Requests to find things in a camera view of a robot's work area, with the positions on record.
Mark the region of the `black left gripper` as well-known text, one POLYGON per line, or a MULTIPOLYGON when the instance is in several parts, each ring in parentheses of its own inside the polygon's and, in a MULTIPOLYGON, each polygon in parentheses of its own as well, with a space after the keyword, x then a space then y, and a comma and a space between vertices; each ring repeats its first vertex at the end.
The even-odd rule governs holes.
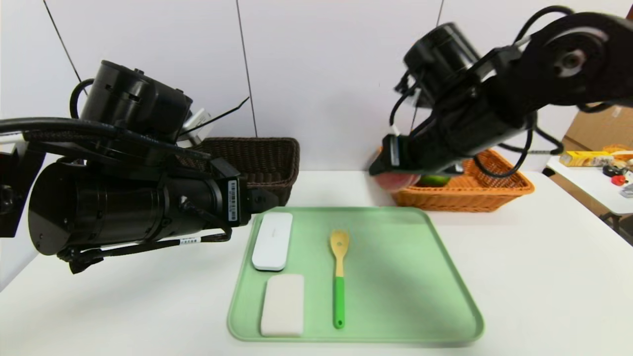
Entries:
POLYGON ((203 221, 201 230, 219 229, 215 236, 231 236, 235 227, 244 226, 250 214, 278 207, 279 198, 265 189, 246 189, 238 177, 197 180, 192 192, 181 194, 179 210, 203 221))

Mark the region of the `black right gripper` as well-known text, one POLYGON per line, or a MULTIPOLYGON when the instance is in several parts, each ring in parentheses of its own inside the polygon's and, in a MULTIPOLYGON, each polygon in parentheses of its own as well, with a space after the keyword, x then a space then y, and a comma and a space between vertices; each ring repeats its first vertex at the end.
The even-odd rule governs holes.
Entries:
POLYGON ((370 176, 386 172, 406 174, 431 174, 436 172, 430 158, 432 139, 427 134, 386 135, 368 167, 370 176))

